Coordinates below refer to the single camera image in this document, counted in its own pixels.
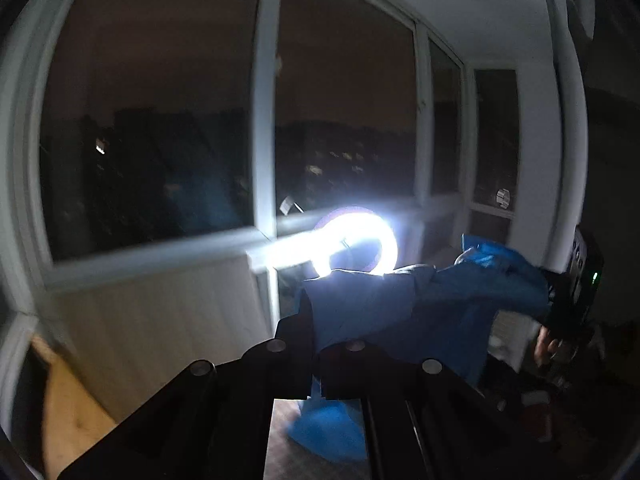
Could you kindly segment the person's right hand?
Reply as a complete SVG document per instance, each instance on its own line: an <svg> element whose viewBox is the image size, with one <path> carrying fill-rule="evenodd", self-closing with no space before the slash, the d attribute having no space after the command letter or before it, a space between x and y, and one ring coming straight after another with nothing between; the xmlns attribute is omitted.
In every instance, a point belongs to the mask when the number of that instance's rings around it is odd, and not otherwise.
<svg viewBox="0 0 640 480"><path fill-rule="evenodd" d="M552 356L558 352L563 344L561 339L556 339L551 335L546 326L539 329L534 348L534 361L538 367L548 363Z"/></svg>

